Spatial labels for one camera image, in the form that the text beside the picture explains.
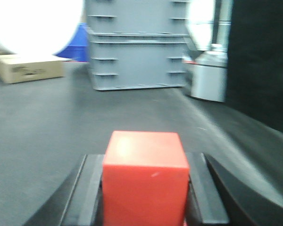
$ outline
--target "gray plastic crate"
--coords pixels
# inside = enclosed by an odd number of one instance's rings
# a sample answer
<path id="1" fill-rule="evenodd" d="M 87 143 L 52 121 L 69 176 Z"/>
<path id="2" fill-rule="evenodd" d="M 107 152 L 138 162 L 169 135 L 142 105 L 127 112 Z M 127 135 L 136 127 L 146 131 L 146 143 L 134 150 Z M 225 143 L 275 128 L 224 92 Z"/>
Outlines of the gray plastic crate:
<path id="1" fill-rule="evenodd" d="M 90 76 L 97 90 L 180 87 L 183 37 L 90 35 Z"/>
<path id="2" fill-rule="evenodd" d="M 87 24 L 96 33 L 186 34 L 188 0 L 87 0 Z"/>

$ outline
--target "concrete floor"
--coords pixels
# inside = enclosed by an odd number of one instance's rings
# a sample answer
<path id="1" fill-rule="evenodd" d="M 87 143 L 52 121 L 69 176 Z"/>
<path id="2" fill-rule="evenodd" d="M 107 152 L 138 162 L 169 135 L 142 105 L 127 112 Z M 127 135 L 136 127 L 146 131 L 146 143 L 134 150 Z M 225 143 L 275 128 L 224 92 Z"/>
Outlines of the concrete floor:
<path id="1" fill-rule="evenodd" d="M 0 81 L 0 226 L 27 221 L 81 154 L 105 152 L 114 130 L 178 132 L 186 151 L 210 153 L 283 206 L 283 189 L 265 165 L 253 164 L 263 150 L 270 149 L 269 161 L 274 148 L 283 152 L 282 134 L 221 104 L 185 97 L 179 89 L 98 92 L 79 67 L 66 63 L 65 78 Z M 250 126 L 255 134 L 265 131 L 263 137 L 254 139 Z M 273 149 L 263 142 L 266 137 L 277 140 Z M 272 166 L 283 176 L 277 162 Z"/>

